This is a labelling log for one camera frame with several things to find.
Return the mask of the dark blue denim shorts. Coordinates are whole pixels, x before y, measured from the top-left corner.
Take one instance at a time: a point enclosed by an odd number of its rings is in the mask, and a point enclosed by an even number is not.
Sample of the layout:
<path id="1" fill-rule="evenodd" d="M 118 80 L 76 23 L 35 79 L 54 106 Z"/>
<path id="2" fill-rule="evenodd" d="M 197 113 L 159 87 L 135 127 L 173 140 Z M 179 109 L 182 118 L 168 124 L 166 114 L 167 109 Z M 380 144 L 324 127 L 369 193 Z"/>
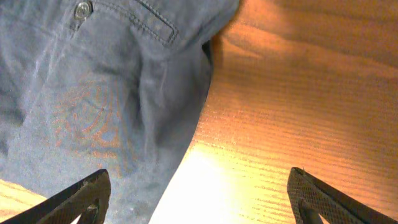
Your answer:
<path id="1" fill-rule="evenodd" d="M 106 169 L 148 223 L 196 130 L 237 1 L 2 0 L 1 178 L 49 197 Z"/>

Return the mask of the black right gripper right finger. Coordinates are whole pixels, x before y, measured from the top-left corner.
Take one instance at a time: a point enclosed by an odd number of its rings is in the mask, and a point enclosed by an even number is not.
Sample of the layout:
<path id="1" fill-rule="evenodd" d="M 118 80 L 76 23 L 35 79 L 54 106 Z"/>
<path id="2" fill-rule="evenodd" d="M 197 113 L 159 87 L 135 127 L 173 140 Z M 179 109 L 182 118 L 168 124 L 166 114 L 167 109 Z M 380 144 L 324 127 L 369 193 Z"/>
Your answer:
<path id="1" fill-rule="evenodd" d="M 397 223 L 298 167 L 290 170 L 287 193 L 297 223 Z"/>

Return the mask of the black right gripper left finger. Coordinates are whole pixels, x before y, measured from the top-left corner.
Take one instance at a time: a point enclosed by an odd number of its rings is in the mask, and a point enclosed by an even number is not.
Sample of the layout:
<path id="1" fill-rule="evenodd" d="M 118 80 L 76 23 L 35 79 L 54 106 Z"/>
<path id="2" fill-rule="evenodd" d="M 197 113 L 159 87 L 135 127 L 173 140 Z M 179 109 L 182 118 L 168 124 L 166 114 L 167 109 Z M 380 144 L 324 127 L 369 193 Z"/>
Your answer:
<path id="1" fill-rule="evenodd" d="M 99 169 L 2 224 L 103 224 L 110 195 L 108 171 Z"/>

